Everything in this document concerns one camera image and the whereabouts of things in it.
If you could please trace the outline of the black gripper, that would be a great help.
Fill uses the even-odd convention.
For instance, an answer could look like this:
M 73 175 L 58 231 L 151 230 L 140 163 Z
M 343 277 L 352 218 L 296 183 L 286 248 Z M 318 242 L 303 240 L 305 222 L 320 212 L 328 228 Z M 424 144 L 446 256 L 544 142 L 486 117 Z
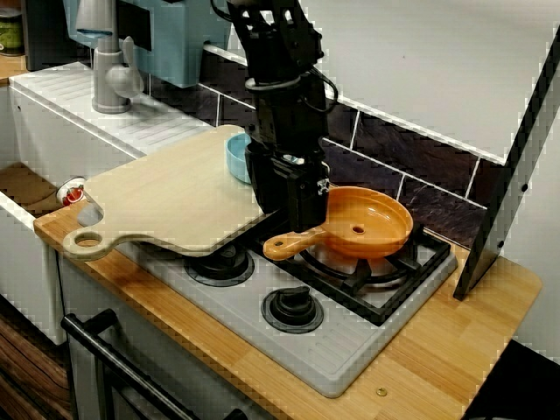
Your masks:
M 326 220 L 329 179 L 319 141 L 328 133 L 324 82 L 318 76 L 249 80 L 257 125 L 246 147 L 249 179 L 265 214 L 286 207 L 302 233 Z

